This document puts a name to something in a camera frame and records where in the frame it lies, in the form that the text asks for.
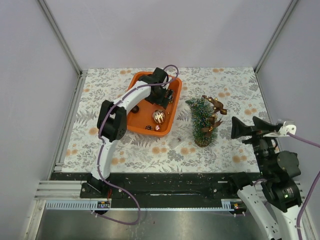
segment green tinsel tree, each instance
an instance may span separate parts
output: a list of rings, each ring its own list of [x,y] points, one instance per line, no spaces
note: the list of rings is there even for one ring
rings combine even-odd
[[[191,121],[193,125],[192,134],[194,142],[199,147],[206,147],[217,138],[217,129],[212,130],[210,137],[205,137],[206,133],[202,132],[202,128],[210,127],[209,118],[213,115],[213,106],[203,97],[193,97],[186,104],[191,109]]]

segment orange plastic tray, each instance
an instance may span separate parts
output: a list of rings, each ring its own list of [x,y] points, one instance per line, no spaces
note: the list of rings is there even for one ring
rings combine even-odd
[[[140,71],[137,72],[128,88],[131,89],[133,85],[138,81],[139,77],[142,75],[152,74],[152,72],[148,71]],[[165,136],[168,134],[171,130],[172,123],[174,122],[177,105],[180,97],[182,87],[182,81],[180,78],[177,78],[175,81],[170,83],[168,89],[173,90],[173,103],[169,103],[167,108],[164,109],[162,106],[159,106],[157,104],[151,104],[150,102],[146,100],[142,100],[138,103],[139,112],[133,113],[129,112],[127,115],[127,129],[131,132],[135,132],[138,134],[144,134],[144,135],[152,135],[157,136],[159,138]],[[160,130],[155,131],[155,126],[157,125],[153,118],[152,114],[155,110],[164,110],[165,111],[165,122],[160,125]],[[152,127],[152,130],[146,130],[146,126],[150,125]]]

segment gold ornament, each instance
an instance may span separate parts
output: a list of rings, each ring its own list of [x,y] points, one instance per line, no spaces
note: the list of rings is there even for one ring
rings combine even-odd
[[[163,110],[155,110],[152,118],[157,124],[163,124],[166,120],[166,113]]]

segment table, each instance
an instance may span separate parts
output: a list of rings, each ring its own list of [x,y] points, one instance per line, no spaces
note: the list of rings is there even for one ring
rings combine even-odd
[[[97,118],[101,103],[114,100],[128,88],[137,72],[154,68],[91,68],[88,70],[62,172],[90,172],[100,147]],[[181,67],[182,90],[171,132],[162,137],[127,131],[113,155],[111,172],[258,172],[251,145],[231,139],[232,116],[252,125],[252,117],[269,121],[252,67]],[[174,75],[174,69],[168,71]],[[192,137],[187,99],[202,95],[217,97],[228,110],[217,128],[215,143],[198,147]],[[183,141],[174,149],[171,143]]]

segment metal corner post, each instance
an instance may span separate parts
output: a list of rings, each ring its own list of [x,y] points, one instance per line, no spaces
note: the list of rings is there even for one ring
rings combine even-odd
[[[284,12],[279,24],[278,24],[278,26],[274,30],[274,33],[273,33],[271,39],[269,40],[268,44],[266,45],[266,47],[263,51],[263,54],[260,57],[256,67],[254,67],[255,74],[258,74],[258,72],[260,71],[264,61],[267,59],[268,54],[270,53],[273,45],[275,44],[276,40],[278,39],[281,31],[283,30],[284,26],[286,25],[289,17],[291,16],[293,11],[295,10],[299,1],[300,0],[291,0],[291,2],[289,3],[287,9],[285,10],[285,12]]]
[[[67,55],[67,57],[69,58],[70,60],[70,63],[72,64],[76,74],[78,76],[81,75],[82,73],[82,70],[79,66],[79,64],[77,63],[77,60],[75,59],[75,56],[72,54],[64,36],[62,35],[55,19],[54,19],[54,16],[53,14],[51,13],[50,9],[49,9],[49,6],[46,2],[46,0],[36,0],[43,12],[43,14],[45,15],[46,19],[48,20],[48,23],[50,24],[54,34],[56,35],[56,37],[58,38],[58,41],[60,42],[61,44],[61,47],[63,48],[65,54]]]

